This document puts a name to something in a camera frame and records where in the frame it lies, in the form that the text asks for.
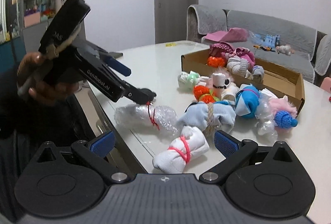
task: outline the red string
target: red string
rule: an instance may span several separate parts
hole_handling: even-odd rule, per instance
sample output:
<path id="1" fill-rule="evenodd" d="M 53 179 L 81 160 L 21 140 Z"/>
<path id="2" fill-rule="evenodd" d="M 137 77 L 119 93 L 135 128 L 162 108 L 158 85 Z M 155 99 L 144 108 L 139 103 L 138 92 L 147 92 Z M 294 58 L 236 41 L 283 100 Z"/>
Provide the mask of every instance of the red string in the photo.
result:
<path id="1" fill-rule="evenodd" d="M 185 137 L 184 136 L 181 136 L 180 137 L 181 141 L 183 142 L 184 144 L 184 147 L 185 147 L 185 151 L 186 151 L 186 154 L 184 154 L 181 150 L 179 150 L 178 148 L 175 148 L 175 147 L 172 147 L 170 146 L 168 148 L 168 150 L 175 150 L 182 158 L 183 160 L 186 162 L 186 164 L 188 164 L 191 160 L 191 151 L 190 151 L 190 147 L 188 146 L 188 143 L 187 141 L 185 140 Z"/>
<path id="2" fill-rule="evenodd" d="M 150 104 L 151 104 L 150 102 L 147 103 L 149 119 L 151 120 L 151 123 L 153 124 L 153 126 L 155 125 L 156 128 L 158 128 L 158 130 L 160 130 L 160 127 L 158 126 L 158 124 L 154 120 L 154 118 L 155 118 L 155 109 L 154 109 L 154 112 L 153 112 L 153 118 L 151 117 L 151 114 L 149 112 L 149 106 L 150 106 Z"/>

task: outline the blue knit hat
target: blue knit hat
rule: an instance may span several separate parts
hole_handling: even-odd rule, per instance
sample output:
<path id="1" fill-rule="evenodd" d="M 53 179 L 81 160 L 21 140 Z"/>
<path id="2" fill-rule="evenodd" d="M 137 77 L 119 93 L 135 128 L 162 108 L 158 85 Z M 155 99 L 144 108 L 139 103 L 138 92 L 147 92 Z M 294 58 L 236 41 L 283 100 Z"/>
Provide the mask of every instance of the blue knit hat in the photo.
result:
<path id="1" fill-rule="evenodd" d="M 289 129 L 297 126 L 297 120 L 292 118 L 291 114 L 287 111 L 278 111 L 275 114 L 274 120 L 280 128 Z"/>
<path id="2" fill-rule="evenodd" d="M 244 118 L 254 118 L 259 105 L 260 93 L 252 85 L 244 87 L 236 95 L 236 114 Z"/>

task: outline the gray couch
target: gray couch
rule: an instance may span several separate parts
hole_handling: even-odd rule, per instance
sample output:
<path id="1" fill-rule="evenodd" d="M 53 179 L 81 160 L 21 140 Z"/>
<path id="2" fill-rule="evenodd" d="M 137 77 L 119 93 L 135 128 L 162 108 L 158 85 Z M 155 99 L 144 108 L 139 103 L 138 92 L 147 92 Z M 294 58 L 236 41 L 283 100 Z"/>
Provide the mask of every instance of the gray couch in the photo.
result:
<path id="1" fill-rule="evenodd" d="M 327 62 L 331 58 L 329 57 L 331 38 L 316 29 L 283 19 L 236 10 L 214 9 L 202 5 L 191 5 L 188 8 L 187 40 L 211 44 L 212 41 L 204 38 L 207 33 L 220 30 L 227 31 L 233 27 L 244 28 L 261 35 L 279 34 L 281 37 L 280 43 L 290 44 L 295 50 L 294 54 L 287 56 L 281 53 L 255 49 L 250 41 L 233 43 L 234 47 L 249 48 L 254 52 L 256 58 L 301 73 L 305 80 L 315 84 L 320 84 L 323 77 L 330 73 L 328 70 L 330 64 L 327 64 Z M 322 70 L 314 69 L 317 62 L 324 63 L 320 64 Z"/>

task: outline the round silver pin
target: round silver pin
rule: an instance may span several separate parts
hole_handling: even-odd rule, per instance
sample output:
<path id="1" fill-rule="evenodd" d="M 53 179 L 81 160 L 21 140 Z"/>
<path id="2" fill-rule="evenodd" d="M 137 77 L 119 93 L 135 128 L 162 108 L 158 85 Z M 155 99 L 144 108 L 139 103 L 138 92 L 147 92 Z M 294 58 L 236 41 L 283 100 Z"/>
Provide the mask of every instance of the round silver pin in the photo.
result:
<path id="1" fill-rule="evenodd" d="M 123 182 L 127 179 L 127 174 L 125 174 L 125 173 L 115 173 L 115 174 L 112 174 L 112 179 L 116 182 Z"/>
<path id="2" fill-rule="evenodd" d="M 214 181 L 218 179 L 218 174 L 214 172 L 206 172 L 202 175 L 202 178 L 207 181 Z"/>

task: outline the cardboard box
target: cardboard box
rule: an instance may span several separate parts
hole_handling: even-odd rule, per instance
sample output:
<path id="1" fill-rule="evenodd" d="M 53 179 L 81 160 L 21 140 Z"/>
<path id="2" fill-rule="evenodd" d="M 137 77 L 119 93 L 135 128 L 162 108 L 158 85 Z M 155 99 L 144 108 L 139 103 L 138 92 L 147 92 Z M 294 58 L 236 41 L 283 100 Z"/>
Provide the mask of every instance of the cardboard box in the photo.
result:
<path id="1" fill-rule="evenodd" d="M 206 65 L 208 57 L 209 49 L 182 55 L 182 71 L 187 73 L 194 71 L 201 76 L 210 76 L 215 71 L 215 68 Z M 237 86 L 240 87 L 241 84 L 252 84 L 258 90 L 267 88 L 279 98 L 287 95 L 289 101 L 297 107 L 299 114 L 305 103 L 305 88 L 302 74 L 261 59 L 255 59 L 255 63 L 264 68 L 263 84 L 232 74 Z"/>

